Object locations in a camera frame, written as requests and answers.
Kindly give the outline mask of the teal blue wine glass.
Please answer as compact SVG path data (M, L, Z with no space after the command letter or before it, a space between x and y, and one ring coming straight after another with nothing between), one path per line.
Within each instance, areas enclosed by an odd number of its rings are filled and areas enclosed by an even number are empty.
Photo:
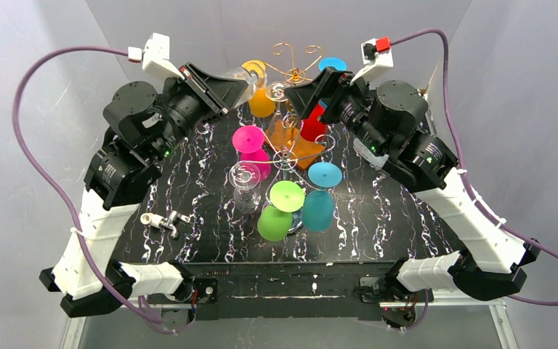
M334 199L328 190L343 180L343 174L336 165L322 161L313 164L307 175L317 189L305 196L302 223L307 230L321 232L330 227L335 210Z

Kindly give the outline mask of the clear patterned wine glass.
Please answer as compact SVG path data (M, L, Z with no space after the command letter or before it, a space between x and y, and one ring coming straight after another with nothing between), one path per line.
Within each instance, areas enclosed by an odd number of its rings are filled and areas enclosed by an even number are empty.
M264 89L267 84L267 75L265 69L260 65L239 66L231 70L225 71L219 75L224 79L240 80L247 83L248 88L252 90Z

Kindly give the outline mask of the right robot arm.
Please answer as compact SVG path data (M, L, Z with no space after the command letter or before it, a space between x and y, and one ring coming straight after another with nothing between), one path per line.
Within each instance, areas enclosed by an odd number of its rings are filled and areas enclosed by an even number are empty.
M458 158L436 135L421 128L427 101L415 87L390 80L371 89L349 71L324 69L313 81L287 87L285 96L301 119L324 107L320 120L340 123L368 154L386 158L382 169L441 218L463 242L451 254L401 258L385 274L382 289L396 295L423 289L459 290L482 301L518 293L538 249L501 230L477 208L458 168Z

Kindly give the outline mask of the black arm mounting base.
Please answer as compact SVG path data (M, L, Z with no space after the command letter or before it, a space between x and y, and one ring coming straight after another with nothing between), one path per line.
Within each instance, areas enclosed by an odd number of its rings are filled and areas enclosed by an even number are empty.
M192 262L194 318L356 318L411 326L432 291L397 295L390 262Z

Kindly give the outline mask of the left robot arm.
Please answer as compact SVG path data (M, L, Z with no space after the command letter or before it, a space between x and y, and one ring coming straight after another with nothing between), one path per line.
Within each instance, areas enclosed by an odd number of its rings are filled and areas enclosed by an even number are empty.
M109 125L105 139L84 178L79 224L60 261L39 276L49 291L63 293L60 305L68 316L106 315L124 300L151 294L190 299L195 277L182 263L122 263L113 250L160 178L160 164L196 126L220 120L265 84L260 67L213 76L188 63L161 91L146 81L115 91L102 112Z

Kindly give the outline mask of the red wine glass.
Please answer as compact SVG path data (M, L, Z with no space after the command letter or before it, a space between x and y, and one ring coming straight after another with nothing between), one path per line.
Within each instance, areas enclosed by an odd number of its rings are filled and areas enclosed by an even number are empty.
M325 108L317 104L312 110L310 116L303 120L300 136L308 142L314 142L319 136L323 136L327 132L327 125L319 120Z

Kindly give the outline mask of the blue wine glass rear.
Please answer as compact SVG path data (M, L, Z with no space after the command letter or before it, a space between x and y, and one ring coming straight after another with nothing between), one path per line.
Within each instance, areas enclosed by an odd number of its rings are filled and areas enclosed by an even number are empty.
M342 59L337 57L324 57L319 61L318 69L319 71L323 71L326 68L345 71L347 69L347 64Z

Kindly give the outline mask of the yellow orange wine glass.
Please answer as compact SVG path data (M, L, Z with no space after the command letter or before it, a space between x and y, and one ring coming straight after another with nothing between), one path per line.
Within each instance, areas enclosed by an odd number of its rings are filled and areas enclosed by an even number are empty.
M266 65L260 60L249 60L242 64L242 67L258 76L254 95L248 102L252 114L258 118L270 116L274 113L275 103L266 95Z

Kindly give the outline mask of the clear wine glass rear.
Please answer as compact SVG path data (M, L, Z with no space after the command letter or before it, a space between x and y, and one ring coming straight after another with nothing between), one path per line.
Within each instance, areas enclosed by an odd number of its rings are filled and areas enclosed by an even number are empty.
M269 144L275 149L287 146L291 142L291 133L294 129L290 112L286 106L288 102L285 95L286 87L289 87L286 82L276 81L270 83L265 91L266 96L275 104L275 110L265 129Z

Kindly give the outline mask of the orange wooden rack base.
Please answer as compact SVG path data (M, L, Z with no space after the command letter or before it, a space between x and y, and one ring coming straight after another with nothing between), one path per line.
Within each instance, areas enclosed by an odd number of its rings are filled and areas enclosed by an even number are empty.
M294 154L291 156L291 158L298 159L296 166L299 169L306 170L310 167L313 161L326 149L326 147L321 143L323 141L324 135L319 136L314 142L308 142L300 136L302 122L297 121L293 125L293 128L294 129L291 133L291 142L287 146L282 146L279 149L274 149L277 151L282 151L283 148L286 148L288 151L292 151Z

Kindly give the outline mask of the pink wine glass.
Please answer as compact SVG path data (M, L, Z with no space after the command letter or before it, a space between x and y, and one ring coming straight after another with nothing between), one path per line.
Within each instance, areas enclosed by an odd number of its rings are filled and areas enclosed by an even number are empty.
M238 128L232 136L232 145L240 154L240 160L256 165L263 181L271 173L270 158L263 149L265 135L262 129L254 125Z

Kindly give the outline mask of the clear wine glass front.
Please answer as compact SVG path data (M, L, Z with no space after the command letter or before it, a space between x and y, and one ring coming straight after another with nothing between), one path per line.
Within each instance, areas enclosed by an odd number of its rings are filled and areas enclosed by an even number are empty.
M259 183L261 172L256 164L239 161L228 172L228 179L233 186L233 201L242 213L254 213L260 204Z

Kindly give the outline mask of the green wine glass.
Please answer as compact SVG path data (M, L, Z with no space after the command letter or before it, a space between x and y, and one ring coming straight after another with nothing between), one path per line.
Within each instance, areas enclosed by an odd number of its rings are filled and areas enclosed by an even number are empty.
M268 193L270 203L262 210L257 222L259 235L267 241L283 240L293 225L293 214L304 206L304 190L295 182L281 180Z

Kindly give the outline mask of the clear plastic screw box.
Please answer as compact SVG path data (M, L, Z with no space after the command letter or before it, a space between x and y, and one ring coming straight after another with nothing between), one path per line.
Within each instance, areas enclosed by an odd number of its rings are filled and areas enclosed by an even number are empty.
M353 140L353 149L360 157L367 161L372 168L378 171L383 169L383 166L389 158L388 154L383 156L374 155L373 152L357 138Z

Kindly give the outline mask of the chrome faucet tap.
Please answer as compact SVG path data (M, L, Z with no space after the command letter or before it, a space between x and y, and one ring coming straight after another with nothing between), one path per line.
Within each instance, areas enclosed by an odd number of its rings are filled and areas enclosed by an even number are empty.
M146 212L140 216L139 221L143 225L168 232L171 239L177 240L179 238L179 224L190 223L191 218L188 215L172 210L167 217L152 212Z

